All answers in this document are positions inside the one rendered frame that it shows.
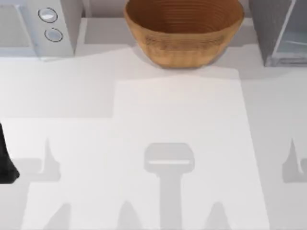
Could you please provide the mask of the brown woven basket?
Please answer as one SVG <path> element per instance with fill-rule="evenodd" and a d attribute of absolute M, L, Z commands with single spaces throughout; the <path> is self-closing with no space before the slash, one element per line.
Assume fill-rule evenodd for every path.
<path fill-rule="evenodd" d="M 127 0 L 124 17 L 143 53 L 164 68 L 199 68 L 229 45 L 245 13 L 239 0 Z"/>

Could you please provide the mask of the grey cabinet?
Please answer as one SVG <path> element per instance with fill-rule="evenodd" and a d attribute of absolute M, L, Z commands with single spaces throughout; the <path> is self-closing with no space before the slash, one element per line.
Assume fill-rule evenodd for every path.
<path fill-rule="evenodd" d="M 249 0 L 263 64 L 307 67 L 307 0 Z"/>

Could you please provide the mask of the pale microwave oven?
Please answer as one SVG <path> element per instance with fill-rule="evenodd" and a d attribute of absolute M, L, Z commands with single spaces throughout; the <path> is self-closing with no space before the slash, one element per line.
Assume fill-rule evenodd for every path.
<path fill-rule="evenodd" d="M 54 23 L 45 23 L 38 10 L 52 8 Z M 0 0 L 0 58 L 70 58 L 75 55 L 83 0 Z M 44 31 L 56 28 L 63 39 L 53 43 Z"/>

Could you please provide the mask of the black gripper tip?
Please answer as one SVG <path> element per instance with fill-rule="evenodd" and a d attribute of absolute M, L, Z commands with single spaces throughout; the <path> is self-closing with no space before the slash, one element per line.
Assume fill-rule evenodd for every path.
<path fill-rule="evenodd" d="M 3 127 L 0 123 L 0 184 L 13 184 L 20 177 L 20 173 L 8 154 Z"/>

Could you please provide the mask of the grey microwave knob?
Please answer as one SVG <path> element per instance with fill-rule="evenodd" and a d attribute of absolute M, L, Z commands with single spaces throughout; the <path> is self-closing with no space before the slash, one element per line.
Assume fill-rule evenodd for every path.
<path fill-rule="evenodd" d="M 58 43 L 63 39 L 63 33 L 56 28 L 49 28 L 44 31 L 45 38 L 53 43 Z"/>
<path fill-rule="evenodd" d="M 58 19 L 58 14 L 52 8 L 43 8 L 38 10 L 38 17 L 45 23 L 54 23 Z"/>

